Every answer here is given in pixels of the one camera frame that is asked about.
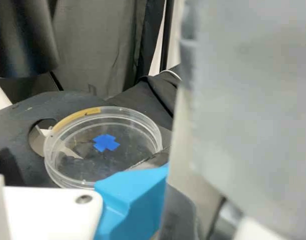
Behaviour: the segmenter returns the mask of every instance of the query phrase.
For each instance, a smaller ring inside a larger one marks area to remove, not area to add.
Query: clear petri dish
[[[45,166],[62,188],[93,189],[162,150],[158,126],[144,114],[117,106],[76,112],[58,122],[44,143]]]

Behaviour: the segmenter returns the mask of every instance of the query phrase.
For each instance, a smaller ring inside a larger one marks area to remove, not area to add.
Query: black fabric
[[[147,0],[136,79],[147,75],[154,56],[165,0]]]
[[[108,99],[108,102],[137,110],[150,117],[158,125],[171,130],[179,82],[180,79],[170,72],[162,72],[156,76],[144,76],[140,78],[137,85]]]

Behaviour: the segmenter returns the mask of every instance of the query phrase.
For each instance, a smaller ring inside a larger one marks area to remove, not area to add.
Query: blue holder
[[[104,200],[95,240],[148,240],[159,228],[168,164],[118,172],[95,183]]]

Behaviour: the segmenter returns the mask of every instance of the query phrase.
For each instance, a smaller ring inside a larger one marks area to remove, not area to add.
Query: gray cloth
[[[103,99],[135,81],[146,0],[58,0],[53,25],[65,90]]]

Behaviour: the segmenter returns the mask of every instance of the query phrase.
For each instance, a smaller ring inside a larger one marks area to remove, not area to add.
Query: screw
[[[76,203],[78,204],[87,204],[93,199],[92,196],[82,195],[76,199]]]

